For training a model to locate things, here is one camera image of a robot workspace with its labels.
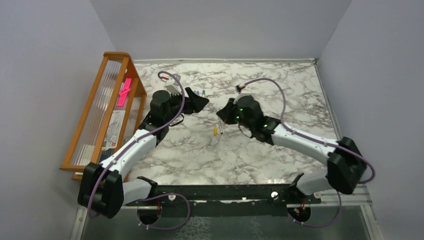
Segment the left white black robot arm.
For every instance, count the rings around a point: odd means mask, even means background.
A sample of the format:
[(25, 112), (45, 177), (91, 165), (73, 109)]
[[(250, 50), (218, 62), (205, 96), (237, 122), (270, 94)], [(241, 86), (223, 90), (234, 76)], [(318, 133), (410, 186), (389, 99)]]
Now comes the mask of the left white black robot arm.
[(145, 177), (125, 182), (125, 176), (169, 132), (169, 125), (180, 115), (199, 113), (209, 99), (186, 87), (182, 93), (167, 90), (153, 93), (150, 110), (134, 135), (116, 153), (100, 163), (89, 163), (83, 170), (77, 203), (89, 213), (113, 218), (122, 206), (140, 200), (152, 205), (157, 200), (153, 181)]

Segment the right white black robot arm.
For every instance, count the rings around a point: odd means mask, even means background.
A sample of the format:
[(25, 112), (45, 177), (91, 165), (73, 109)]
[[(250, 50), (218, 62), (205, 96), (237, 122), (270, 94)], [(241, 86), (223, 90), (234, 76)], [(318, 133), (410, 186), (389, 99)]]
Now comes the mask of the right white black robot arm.
[(367, 169), (355, 142), (317, 137), (283, 124), (281, 120), (264, 115), (258, 101), (251, 95), (230, 98), (217, 116), (228, 125), (239, 125), (251, 132), (251, 137), (273, 146), (292, 149), (315, 159), (326, 168), (300, 173), (290, 184), (289, 199), (300, 204), (315, 192), (334, 189), (350, 195), (361, 182)]

